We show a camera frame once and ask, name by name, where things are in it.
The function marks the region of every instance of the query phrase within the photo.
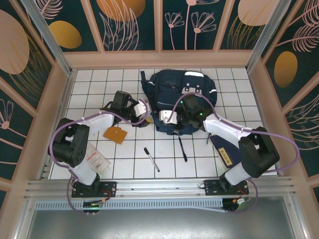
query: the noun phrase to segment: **golden circle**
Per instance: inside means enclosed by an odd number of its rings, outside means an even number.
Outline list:
[[[55,21],[49,25],[49,28],[60,46],[74,49],[82,43],[79,31],[66,21]]]
[[[238,17],[248,26],[265,25],[273,13],[278,0],[240,0]]]
[[[0,10],[0,69],[9,74],[21,73],[29,61],[29,42],[20,23]]]
[[[96,0],[102,12],[116,21],[124,21],[125,11],[122,1],[128,11],[132,9],[136,18],[142,15],[146,5],[145,0]]]
[[[287,87],[297,73],[298,60],[290,51],[284,51],[279,55],[275,64],[275,82],[281,87]]]

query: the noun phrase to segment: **flower illustration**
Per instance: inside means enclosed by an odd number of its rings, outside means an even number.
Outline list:
[[[0,99],[0,128],[8,129],[10,125],[10,119],[13,112],[13,103],[7,101],[6,106],[3,99]]]
[[[1,130],[10,130],[24,138],[26,138],[25,135],[13,130],[12,128],[10,128],[10,120],[11,120],[11,117],[12,117],[12,113],[13,113],[13,103],[11,101],[7,101],[7,103],[5,104],[4,103],[4,100],[3,99],[0,99],[0,133],[1,133]],[[15,143],[12,143],[12,142],[9,142],[3,138],[0,137],[0,141],[3,142],[3,143],[6,143],[10,146],[13,146],[15,148],[18,148],[18,149],[23,149],[23,147],[21,147],[20,145],[17,145]],[[3,164],[16,164],[16,163],[10,163],[10,162],[2,162],[0,161],[0,163],[3,163]]]
[[[166,22],[168,24],[169,31],[170,31],[171,44],[173,46],[173,50],[175,50],[171,29],[174,27],[183,26],[183,25],[185,25],[185,22],[182,20],[182,16],[180,15],[180,12],[179,13],[174,12],[174,13],[172,13],[172,15],[170,15],[169,12],[165,13],[165,19],[166,19]]]
[[[211,4],[216,2],[219,2],[219,0],[186,0],[188,7],[187,7],[186,25],[185,25],[185,50],[187,50],[187,27],[188,27],[188,16],[189,16],[190,6]]]
[[[193,28],[195,32],[195,43],[194,43],[194,50],[196,50],[196,38],[198,33],[202,32],[209,32],[216,30],[214,13],[202,13],[200,17],[198,17],[198,12],[191,14],[191,22],[193,23]]]

